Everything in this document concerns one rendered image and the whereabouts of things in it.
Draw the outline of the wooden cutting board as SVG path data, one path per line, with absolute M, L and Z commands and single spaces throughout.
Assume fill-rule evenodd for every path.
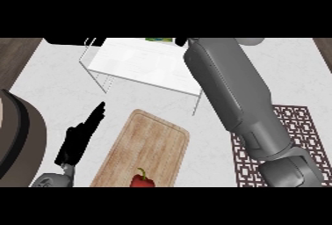
M 139 168 L 157 187 L 172 187 L 188 149 L 189 132 L 136 109 L 123 126 L 92 187 L 129 187 Z

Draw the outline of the brown patterned placemat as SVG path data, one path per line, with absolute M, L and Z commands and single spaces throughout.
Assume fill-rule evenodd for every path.
M 309 108 L 297 105 L 275 105 L 275 114 L 288 130 L 297 147 L 303 147 L 316 162 L 324 175 L 324 187 L 332 187 L 332 165 L 316 131 L 315 121 Z M 241 145 L 241 138 L 231 134 L 231 144 L 235 163 L 235 174 L 238 187 L 266 187 L 259 165 L 263 162 L 253 160 Z

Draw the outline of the black appliance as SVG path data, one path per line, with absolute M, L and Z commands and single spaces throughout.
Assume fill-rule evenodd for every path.
M 49 44 L 73 46 L 97 46 L 105 42 L 105 38 L 46 38 Z

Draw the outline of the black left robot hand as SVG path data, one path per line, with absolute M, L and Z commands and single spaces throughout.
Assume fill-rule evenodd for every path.
M 83 157 L 92 135 L 101 125 L 102 119 L 105 117 L 105 103 L 97 106 L 92 114 L 85 122 L 76 127 L 70 127 L 67 130 L 66 141 L 63 143 L 60 154 L 55 160 L 57 165 L 68 164 L 76 166 Z

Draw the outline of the red bell pepper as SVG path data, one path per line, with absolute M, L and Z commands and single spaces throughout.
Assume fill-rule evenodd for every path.
M 141 174 L 136 174 L 132 180 L 132 187 L 156 187 L 156 181 L 145 175 L 145 170 L 139 168 Z

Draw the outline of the brown round appliance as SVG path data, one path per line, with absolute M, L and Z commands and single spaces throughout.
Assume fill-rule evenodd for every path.
M 48 127 L 38 108 L 0 90 L 0 187 L 29 187 L 48 146 Z

